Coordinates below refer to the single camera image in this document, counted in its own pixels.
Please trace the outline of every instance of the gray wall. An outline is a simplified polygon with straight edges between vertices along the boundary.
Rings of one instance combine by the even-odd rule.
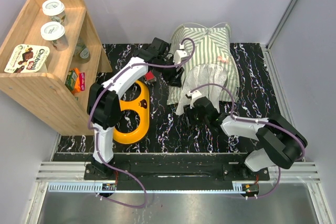
[[[0,0],[0,44],[26,0]],[[0,92],[0,218],[18,224],[41,161],[50,158],[56,132]]]
[[[295,125],[336,216],[336,5],[300,0],[271,49]]]
[[[233,42],[266,43],[290,0],[85,0],[103,43],[170,40],[185,22],[229,22]]]

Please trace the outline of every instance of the black floor mat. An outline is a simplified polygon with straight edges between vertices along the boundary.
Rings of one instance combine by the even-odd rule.
[[[132,57],[139,45],[107,44],[104,45],[111,62],[113,73],[99,73],[97,81],[103,82],[116,74]],[[279,113],[279,108],[271,80],[259,44],[241,43],[230,45],[240,77],[239,100],[236,102],[239,116],[250,118],[268,117]],[[157,82],[149,86],[151,96],[151,122],[144,139],[136,144],[121,145],[116,143],[115,152],[176,152],[176,153],[224,153],[251,152],[259,149],[258,141],[243,137],[227,137],[212,133],[206,125],[187,127],[185,116],[177,116],[177,105],[166,105],[168,86],[158,73]],[[131,100],[135,88],[128,90],[125,97]],[[220,103],[221,111],[229,111],[230,104]],[[125,114],[119,128],[132,131],[139,118]],[[62,136],[58,153],[93,152],[93,136]]]

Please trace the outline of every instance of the wooden shelf side panel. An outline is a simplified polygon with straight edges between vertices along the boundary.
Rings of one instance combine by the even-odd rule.
[[[100,60],[99,60],[99,65],[98,65],[98,72],[99,73],[112,72],[111,63],[109,59],[107,58],[104,48],[101,49]]]
[[[88,12],[85,13],[85,18],[80,31],[80,37],[84,40],[87,46],[101,45],[100,39]]]
[[[2,77],[0,89],[62,135],[92,135],[88,115],[55,76]]]

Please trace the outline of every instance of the stainless steel surface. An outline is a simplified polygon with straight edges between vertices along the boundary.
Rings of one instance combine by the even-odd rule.
[[[289,15],[293,11],[293,9],[294,9],[294,7],[295,7],[295,5],[296,5],[297,2],[298,2],[298,0],[291,0],[289,2],[289,4],[288,4],[288,6],[287,6],[287,8],[286,8],[286,10],[285,10],[285,12],[284,12],[281,20],[280,20],[280,22],[279,22],[279,24],[277,26],[277,28],[275,29],[275,31],[273,32],[273,34],[272,34],[269,42],[267,43],[267,48],[268,49],[271,49],[271,47],[273,46],[275,40],[277,39],[279,33],[281,32],[284,24],[286,23]]]
[[[263,191],[271,185],[261,185]],[[141,194],[114,199],[141,204]],[[318,223],[304,184],[282,184],[271,196],[248,200],[218,194],[150,194],[145,209],[131,209],[93,194],[47,193],[39,224],[92,223]]]
[[[308,184],[308,189],[319,223],[334,224],[335,222],[321,183]]]

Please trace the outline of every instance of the white cup lid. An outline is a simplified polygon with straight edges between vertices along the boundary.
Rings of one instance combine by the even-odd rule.
[[[58,22],[48,22],[41,27],[41,36],[45,40],[56,40],[65,34],[65,28]]]
[[[47,0],[42,4],[42,11],[47,16],[56,16],[64,9],[64,4],[60,0]]]

